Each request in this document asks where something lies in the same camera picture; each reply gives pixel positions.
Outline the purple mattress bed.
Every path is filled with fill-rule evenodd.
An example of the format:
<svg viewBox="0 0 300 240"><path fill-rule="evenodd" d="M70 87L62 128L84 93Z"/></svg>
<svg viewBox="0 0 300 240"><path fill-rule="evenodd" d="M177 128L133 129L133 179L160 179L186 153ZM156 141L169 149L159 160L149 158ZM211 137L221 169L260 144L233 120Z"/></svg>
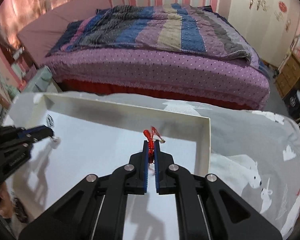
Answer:
<svg viewBox="0 0 300 240"><path fill-rule="evenodd" d="M261 110L270 95L267 73L243 60L220 61L154 50L88 49L42 60L64 91L133 93L156 98Z"/></svg>

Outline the white cardboard tray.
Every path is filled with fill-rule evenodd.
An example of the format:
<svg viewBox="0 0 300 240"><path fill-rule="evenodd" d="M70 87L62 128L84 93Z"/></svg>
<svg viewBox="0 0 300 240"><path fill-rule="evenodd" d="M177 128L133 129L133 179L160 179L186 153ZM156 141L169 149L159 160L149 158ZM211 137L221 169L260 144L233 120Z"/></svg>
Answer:
<svg viewBox="0 0 300 240"><path fill-rule="evenodd" d="M5 125L31 128L52 116L55 135L36 143L31 159L7 181L30 220L57 202L85 176L111 174L143 148L144 130L156 128L161 150L190 172L205 175L211 152L211 122L187 103L138 95L23 93L12 103Z"/></svg>

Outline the striped purple blue quilt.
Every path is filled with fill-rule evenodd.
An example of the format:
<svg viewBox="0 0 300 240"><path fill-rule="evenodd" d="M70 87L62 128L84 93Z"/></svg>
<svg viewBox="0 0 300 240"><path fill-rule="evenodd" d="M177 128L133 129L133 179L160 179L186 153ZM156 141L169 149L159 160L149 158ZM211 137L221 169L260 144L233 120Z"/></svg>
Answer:
<svg viewBox="0 0 300 240"><path fill-rule="evenodd" d="M90 48L151 49L243 59L256 68L254 48L222 16L203 7L117 5L68 24L48 56Z"/></svg>

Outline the white wardrobe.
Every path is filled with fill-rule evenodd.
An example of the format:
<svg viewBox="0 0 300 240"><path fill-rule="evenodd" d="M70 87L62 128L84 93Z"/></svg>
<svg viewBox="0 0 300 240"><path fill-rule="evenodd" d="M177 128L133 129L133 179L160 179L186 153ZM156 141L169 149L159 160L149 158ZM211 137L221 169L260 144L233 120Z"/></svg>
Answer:
<svg viewBox="0 0 300 240"><path fill-rule="evenodd" d="M267 63L279 67L295 36L299 0L231 0L228 21Z"/></svg>

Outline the grey bear print blanket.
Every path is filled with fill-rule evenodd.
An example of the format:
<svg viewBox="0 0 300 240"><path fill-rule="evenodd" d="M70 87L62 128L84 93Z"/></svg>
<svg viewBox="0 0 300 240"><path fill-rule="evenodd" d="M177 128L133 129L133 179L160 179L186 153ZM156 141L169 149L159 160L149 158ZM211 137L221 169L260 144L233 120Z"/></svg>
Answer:
<svg viewBox="0 0 300 240"><path fill-rule="evenodd" d="M174 109L175 100L170 102ZM207 173L214 173L287 239L300 213L300 129L273 112L186 102L211 122Z"/></svg>

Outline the pink curtain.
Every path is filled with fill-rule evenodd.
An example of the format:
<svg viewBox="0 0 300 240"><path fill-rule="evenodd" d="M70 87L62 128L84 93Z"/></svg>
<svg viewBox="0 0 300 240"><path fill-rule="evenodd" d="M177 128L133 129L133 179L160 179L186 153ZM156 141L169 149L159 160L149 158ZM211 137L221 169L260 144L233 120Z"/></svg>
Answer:
<svg viewBox="0 0 300 240"><path fill-rule="evenodd" d="M0 44L10 51L20 47L17 33L38 17L70 0L4 0L0 5Z"/></svg>

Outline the wooden desk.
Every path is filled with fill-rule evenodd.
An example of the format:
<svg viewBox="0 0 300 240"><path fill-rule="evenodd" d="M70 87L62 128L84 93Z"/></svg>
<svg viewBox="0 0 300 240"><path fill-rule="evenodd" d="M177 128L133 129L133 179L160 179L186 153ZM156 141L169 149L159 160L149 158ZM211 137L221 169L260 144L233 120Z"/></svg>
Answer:
<svg viewBox="0 0 300 240"><path fill-rule="evenodd" d="M300 90L300 60L294 53L291 53L280 68L274 84L282 100L285 100L293 91Z"/></svg>

